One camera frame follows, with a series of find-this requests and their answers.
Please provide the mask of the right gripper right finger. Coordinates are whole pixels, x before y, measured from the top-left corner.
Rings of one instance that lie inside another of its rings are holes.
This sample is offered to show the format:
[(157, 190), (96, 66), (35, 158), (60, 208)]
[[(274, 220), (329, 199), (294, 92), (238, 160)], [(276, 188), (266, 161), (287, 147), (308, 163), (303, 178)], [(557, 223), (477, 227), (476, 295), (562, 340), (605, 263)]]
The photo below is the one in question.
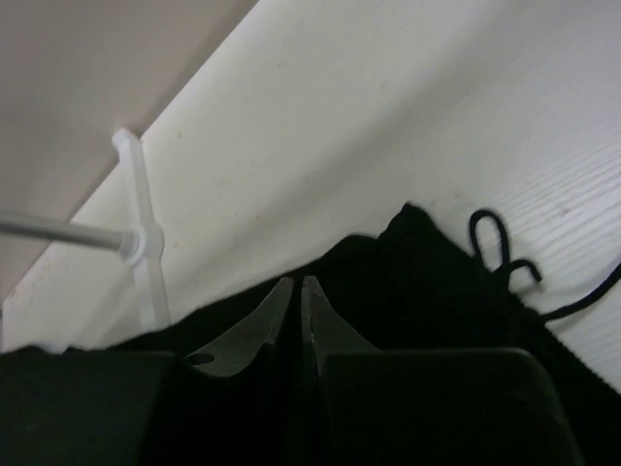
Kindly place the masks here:
[(301, 329), (305, 371), (317, 384), (354, 386), (360, 372), (355, 363), (380, 354), (334, 310), (315, 276), (303, 279)]

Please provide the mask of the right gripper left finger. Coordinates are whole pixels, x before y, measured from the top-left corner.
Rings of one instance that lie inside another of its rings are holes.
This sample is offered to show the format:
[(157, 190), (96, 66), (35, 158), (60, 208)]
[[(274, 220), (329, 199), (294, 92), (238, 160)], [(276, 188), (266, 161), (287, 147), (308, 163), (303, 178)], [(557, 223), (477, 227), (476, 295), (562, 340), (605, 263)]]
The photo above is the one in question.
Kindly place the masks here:
[(253, 312), (184, 360), (210, 377), (242, 374), (262, 352), (270, 353), (278, 344), (292, 291), (292, 279), (279, 280)]

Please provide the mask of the black trousers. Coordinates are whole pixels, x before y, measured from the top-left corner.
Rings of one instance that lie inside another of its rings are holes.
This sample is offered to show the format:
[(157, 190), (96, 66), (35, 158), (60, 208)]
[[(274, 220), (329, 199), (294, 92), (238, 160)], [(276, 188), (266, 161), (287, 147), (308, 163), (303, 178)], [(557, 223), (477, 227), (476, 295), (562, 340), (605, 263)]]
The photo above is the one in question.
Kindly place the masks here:
[[(1, 358), (5, 465), (616, 465), (620, 392), (405, 204), (379, 236), (103, 350)], [(380, 349), (305, 371), (303, 279)], [(293, 280), (278, 344), (232, 378), (184, 359)]]

